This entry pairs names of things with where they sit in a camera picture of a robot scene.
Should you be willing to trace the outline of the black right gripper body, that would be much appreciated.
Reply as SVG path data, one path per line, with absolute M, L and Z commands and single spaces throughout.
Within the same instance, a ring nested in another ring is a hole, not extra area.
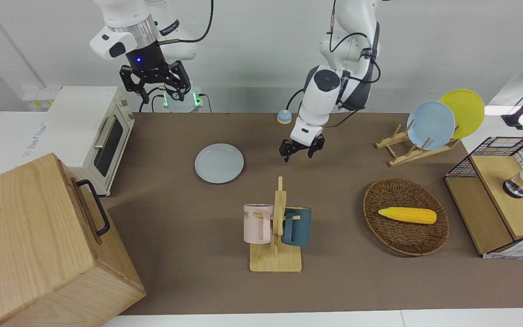
M 157 43 L 125 54 L 132 67 L 132 74 L 139 82 L 147 84 L 171 84 L 168 63 Z

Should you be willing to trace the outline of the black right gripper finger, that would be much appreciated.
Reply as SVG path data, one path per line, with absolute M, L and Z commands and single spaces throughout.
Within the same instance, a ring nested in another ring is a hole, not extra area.
M 139 81 L 137 83 L 135 83 L 135 81 L 133 81 L 132 76 L 137 77 L 137 73 L 135 73 L 133 67 L 128 66 L 128 65 L 122 65 L 122 67 L 120 68 L 120 77 L 122 79 L 125 89 L 128 92 L 133 92 L 133 93 L 136 93 L 137 95 L 139 95 L 143 99 L 143 104 L 148 104 L 149 95 L 144 87 L 144 85 L 145 85 L 144 77 L 141 76 L 139 78 Z
M 180 60 L 168 65 L 166 74 L 166 93 L 176 101 L 184 101 L 185 96 L 191 91 L 191 81 Z

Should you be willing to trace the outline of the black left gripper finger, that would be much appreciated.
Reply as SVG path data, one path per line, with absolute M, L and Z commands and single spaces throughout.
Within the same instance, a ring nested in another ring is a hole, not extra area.
M 308 157 L 312 158 L 315 153 L 321 151 L 325 144 L 324 135 L 317 136 L 308 147 Z
M 293 140 L 283 140 L 280 147 L 279 153 L 284 162 L 289 162 L 291 155 L 296 153 L 296 145 Z

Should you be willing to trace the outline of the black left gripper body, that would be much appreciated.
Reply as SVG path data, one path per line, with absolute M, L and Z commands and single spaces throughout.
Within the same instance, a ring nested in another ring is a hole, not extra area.
M 297 141 L 295 141 L 294 139 L 291 139 L 290 140 L 290 153 L 291 154 L 295 154 L 299 151 L 302 151 L 302 150 L 307 150 L 308 153 L 314 153 L 317 149 L 317 141 L 313 141 L 313 143 L 311 143 L 311 145 L 307 146 L 307 145 L 303 145 Z

